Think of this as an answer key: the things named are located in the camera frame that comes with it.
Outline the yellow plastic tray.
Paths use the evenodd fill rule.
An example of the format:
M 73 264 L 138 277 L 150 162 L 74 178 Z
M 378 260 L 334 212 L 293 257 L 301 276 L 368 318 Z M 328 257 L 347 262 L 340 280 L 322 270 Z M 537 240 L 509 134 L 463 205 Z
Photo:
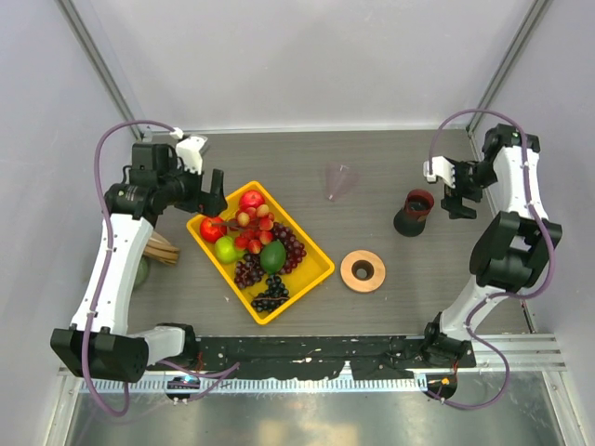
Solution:
M 199 227 L 205 216 L 195 216 L 191 218 L 187 223 L 187 230 L 198 245 L 204 250 L 207 257 L 212 261 L 224 281 L 230 286 L 231 290 L 242 302 L 254 321 L 260 325 L 266 325 L 280 316 L 285 310 L 289 309 L 291 305 L 297 303 L 307 292 L 311 291 L 315 286 L 327 279 L 334 272 L 335 264 L 311 239 L 311 237 L 307 235 L 305 230 L 303 230 L 288 212 L 285 211 L 272 197 L 264 186 L 256 181 L 251 181 L 228 195 L 227 202 L 229 208 L 221 212 L 218 216 L 224 221 L 235 218 L 236 212 L 239 210 L 239 199 L 248 190 L 259 190 L 264 196 L 266 204 L 274 213 L 275 222 L 280 222 L 291 228 L 297 234 L 297 237 L 305 244 L 307 255 L 293 272 L 286 275 L 279 275 L 278 272 L 270 275 L 265 272 L 261 282 L 241 290 L 233 281 L 236 262 L 229 265 L 219 263 L 214 253 L 214 243 L 207 243 L 200 236 Z M 266 280 L 273 275 L 281 277 L 286 288 L 289 290 L 289 300 L 277 308 L 273 313 L 256 312 L 251 307 L 252 299 L 267 288 Z

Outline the dark red glass carafe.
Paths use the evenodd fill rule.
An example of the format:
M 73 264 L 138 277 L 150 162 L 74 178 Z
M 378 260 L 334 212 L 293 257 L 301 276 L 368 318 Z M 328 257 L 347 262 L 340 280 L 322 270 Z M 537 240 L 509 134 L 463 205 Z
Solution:
M 403 207 L 393 219 L 393 227 L 405 237 L 416 237 L 426 228 L 426 220 L 434 206 L 433 195 L 422 189 L 408 192 Z

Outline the clear pink cone dripper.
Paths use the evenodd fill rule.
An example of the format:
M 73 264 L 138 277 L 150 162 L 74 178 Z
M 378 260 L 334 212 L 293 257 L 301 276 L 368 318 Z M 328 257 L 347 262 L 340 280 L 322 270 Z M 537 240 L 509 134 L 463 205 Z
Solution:
M 350 191 L 359 180 L 359 173 L 342 163 L 329 163 L 325 167 L 325 197 L 333 202 Z

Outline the round wooden ring holder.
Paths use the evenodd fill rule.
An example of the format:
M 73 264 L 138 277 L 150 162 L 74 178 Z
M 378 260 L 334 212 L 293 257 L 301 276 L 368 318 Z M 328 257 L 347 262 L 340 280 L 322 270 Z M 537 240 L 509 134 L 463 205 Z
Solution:
M 386 280 L 386 267 L 382 259 L 367 250 L 348 253 L 340 264 L 340 277 L 353 292 L 375 292 Z

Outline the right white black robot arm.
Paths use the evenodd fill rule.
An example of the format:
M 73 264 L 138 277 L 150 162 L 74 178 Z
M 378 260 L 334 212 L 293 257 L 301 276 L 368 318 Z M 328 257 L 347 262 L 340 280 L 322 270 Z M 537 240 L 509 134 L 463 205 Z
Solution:
M 562 238 L 540 199 L 537 165 L 539 139 L 514 125 L 488 130 L 478 162 L 443 156 L 423 164 L 429 183 L 441 181 L 442 209 L 452 219 L 473 219 L 466 200 L 479 202 L 484 190 L 499 190 L 502 207 L 476 242 L 469 260 L 470 279 L 455 302 L 430 322 L 420 344 L 420 357 L 432 367 L 450 367 L 471 354 L 479 324 L 502 301 L 548 278 L 551 255 Z

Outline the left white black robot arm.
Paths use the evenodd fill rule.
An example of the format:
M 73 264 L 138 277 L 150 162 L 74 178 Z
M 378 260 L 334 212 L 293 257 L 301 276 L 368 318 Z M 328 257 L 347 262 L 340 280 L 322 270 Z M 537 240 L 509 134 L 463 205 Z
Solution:
M 136 383 L 158 361 L 180 370 L 198 361 L 189 324 L 165 322 L 130 334 L 128 311 L 140 260 L 164 210 L 174 206 L 214 217 L 227 208 L 221 170 L 213 171 L 208 191 L 201 189 L 206 145 L 203 136 L 175 145 L 138 142 L 126 178 L 106 191 L 107 217 L 86 293 L 69 327 L 50 337 L 52 350 L 75 376 Z

